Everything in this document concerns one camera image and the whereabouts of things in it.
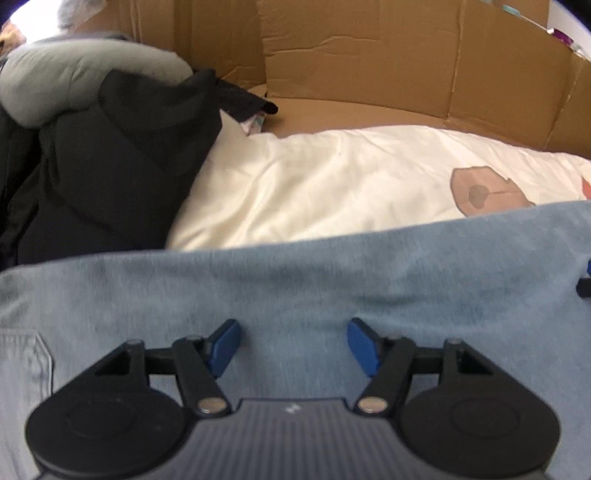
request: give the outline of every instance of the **gray ribbed plate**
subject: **gray ribbed plate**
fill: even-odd
[[[40,480],[52,480],[43,476]],[[243,400],[200,421],[178,454],[138,480],[452,480],[417,459],[383,419],[342,400]],[[519,480],[547,479],[533,473]]]

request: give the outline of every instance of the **cardboard box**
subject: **cardboard box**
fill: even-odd
[[[108,0],[77,30],[118,30],[245,88],[265,83],[255,0]]]
[[[591,158],[591,63],[494,5],[258,0],[258,11],[272,98],[415,112]]]
[[[425,124],[591,158],[591,63],[482,0],[109,0],[82,26],[105,28],[266,81],[278,135]]]

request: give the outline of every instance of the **round black pad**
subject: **round black pad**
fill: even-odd
[[[184,414],[156,390],[55,395],[27,421],[43,467],[67,478],[138,475],[162,462],[184,433]]]
[[[545,467],[560,425],[525,389],[455,392],[436,388],[402,410],[407,446],[434,467],[471,478],[512,478]]]

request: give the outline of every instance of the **light blue jeans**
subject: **light blue jeans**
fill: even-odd
[[[243,326],[220,380],[229,398],[345,397],[365,386],[348,350],[359,316],[419,345],[460,337],[557,412],[549,473],[591,474],[591,203],[313,242],[192,253],[101,255],[0,275],[0,478],[36,470],[31,409],[128,338],[149,348]],[[174,380],[156,379],[172,393]]]

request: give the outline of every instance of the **jeans pocket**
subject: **jeans pocket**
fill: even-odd
[[[38,474],[25,441],[29,414],[51,395],[53,361],[34,330],[0,329],[0,478]]]

